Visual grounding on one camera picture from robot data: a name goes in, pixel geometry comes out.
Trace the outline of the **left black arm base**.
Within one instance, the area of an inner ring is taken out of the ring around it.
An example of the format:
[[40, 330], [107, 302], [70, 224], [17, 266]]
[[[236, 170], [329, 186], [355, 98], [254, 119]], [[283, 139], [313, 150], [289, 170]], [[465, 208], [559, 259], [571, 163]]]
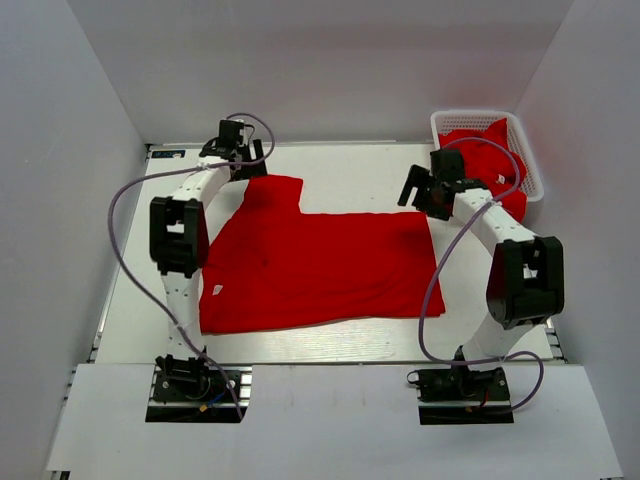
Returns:
[[148, 423], [237, 424], [249, 405], [252, 369], [221, 373], [202, 359], [155, 359], [146, 409]]

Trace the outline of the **red t shirt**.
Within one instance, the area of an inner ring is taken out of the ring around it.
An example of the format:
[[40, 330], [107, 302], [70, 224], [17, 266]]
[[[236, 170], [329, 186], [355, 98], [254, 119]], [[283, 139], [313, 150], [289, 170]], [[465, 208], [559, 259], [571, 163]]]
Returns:
[[240, 207], [209, 248], [199, 324], [222, 335], [444, 313], [420, 212], [304, 213], [303, 182], [250, 180]]

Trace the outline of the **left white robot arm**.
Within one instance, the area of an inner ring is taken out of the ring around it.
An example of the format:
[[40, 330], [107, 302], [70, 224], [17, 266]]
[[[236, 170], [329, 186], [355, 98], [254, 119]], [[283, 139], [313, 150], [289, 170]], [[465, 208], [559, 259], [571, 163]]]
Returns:
[[167, 197], [150, 204], [150, 257], [160, 273], [170, 312], [169, 351], [206, 353], [200, 327], [199, 301], [202, 269], [210, 240], [206, 210], [220, 190], [231, 182], [263, 177], [270, 155], [255, 139], [262, 121], [248, 113], [234, 113], [219, 122], [217, 135], [199, 153], [197, 165]]

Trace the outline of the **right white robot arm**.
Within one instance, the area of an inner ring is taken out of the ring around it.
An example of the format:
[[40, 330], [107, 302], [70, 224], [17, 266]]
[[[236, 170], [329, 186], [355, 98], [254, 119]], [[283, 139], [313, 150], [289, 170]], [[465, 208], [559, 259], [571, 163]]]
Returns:
[[398, 200], [427, 216], [463, 226], [456, 241], [472, 233], [492, 256], [486, 286], [487, 314], [473, 336], [459, 347], [451, 366], [453, 390], [472, 399], [488, 385], [479, 365], [518, 357], [514, 346], [565, 304], [564, 249], [555, 236], [541, 237], [516, 221], [479, 179], [467, 177], [461, 153], [440, 149], [431, 166], [414, 165]]

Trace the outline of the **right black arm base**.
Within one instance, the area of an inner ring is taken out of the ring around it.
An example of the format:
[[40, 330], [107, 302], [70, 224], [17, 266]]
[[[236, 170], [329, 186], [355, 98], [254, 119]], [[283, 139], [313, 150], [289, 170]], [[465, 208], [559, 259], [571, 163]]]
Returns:
[[417, 391], [422, 426], [512, 424], [511, 396], [501, 367], [466, 366], [410, 371], [407, 383]]

